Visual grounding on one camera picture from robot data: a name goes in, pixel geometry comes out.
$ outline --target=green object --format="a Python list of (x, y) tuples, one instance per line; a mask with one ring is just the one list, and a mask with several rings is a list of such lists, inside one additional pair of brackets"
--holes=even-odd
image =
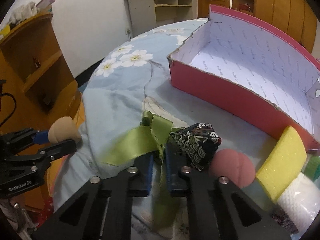
[(318, 171), (320, 166), (320, 158), (317, 156), (311, 156), (308, 164), (303, 171), (303, 174), (306, 175), (313, 182), (319, 177), (320, 170)]
[(180, 200), (172, 198), (167, 190), (163, 169), (164, 145), (167, 143), (170, 133), (175, 130), (171, 121), (149, 111), (144, 111), (140, 126), (119, 137), (101, 159), (104, 163), (120, 166), (143, 154), (158, 151), (158, 155), (154, 156), (155, 161), (161, 164), (160, 194), (159, 198), (153, 203), (153, 226), (155, 230), (172, 225), (180, 205)]

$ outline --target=yellow sponge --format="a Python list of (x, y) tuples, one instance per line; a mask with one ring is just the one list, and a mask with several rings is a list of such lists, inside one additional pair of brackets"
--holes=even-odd
[(274, 203), (298, 176), (306, 158), (306, 150), (298, 132), (291, 126), (286, 127), (256, 174), (264, 191)]

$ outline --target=floral bedspread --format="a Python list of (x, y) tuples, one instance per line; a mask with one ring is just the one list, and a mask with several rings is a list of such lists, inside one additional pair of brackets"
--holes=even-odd
[[(53, 195), (55, 210), (92, 176), (109, 178), (132, 165), (133, 161), (121, 167), (111, 166), (99, 162), (99, 156), (106, 154), (106, 148), (120, 134), (140, 124), (144, 110), (173, 121), (174, 127), (211, 123), (222, 138), (220, 149), (245, 153), (257, 169), (263, 164), (276, 143), (274, 139), (170, 84), (167, 55), (206, 21), (203, 18), (158, 27), (124, 43), (102, 61), (83, 94), (86, 122), (79, 129), (83, 141), (57, 178)], [(265, 210), (272, 206), (257, 182), (244, 190)], [(132, 239), (188, 239), (185, 206), (181, 207), (173, 228), (150, 232), (152, 199), (157, 193), (157, 183), (153, 182), (150, 197), (134, 200)]]

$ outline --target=black metal bracket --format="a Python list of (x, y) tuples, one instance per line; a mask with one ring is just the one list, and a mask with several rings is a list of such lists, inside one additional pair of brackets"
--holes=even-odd
[(34, 240), (130, 239), (132, 197), (147, 197), (153, 153), (109, 179), (92, 177), (33, 235)]
[(0, 199), (8, 199), (44, 184), (50, 162), (76, 151), (73, 140), (65, 140), (38, 150), (35, 155), (16, 155), (34, 145), (40, 133), (32, 128), (0, 136)]
[(174, 147), (166, 148), (167, 184), (172, 197), (187, 197), (190, 239), (291, 239), (231, 180), (188, 167)]

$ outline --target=black and white patterned fabric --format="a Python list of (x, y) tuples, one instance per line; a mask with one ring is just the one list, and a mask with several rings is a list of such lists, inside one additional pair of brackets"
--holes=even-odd
[(221, 138), (209, 123), (196, 123), (170, 133), (188, 164), (203, 171), (221, 144)]

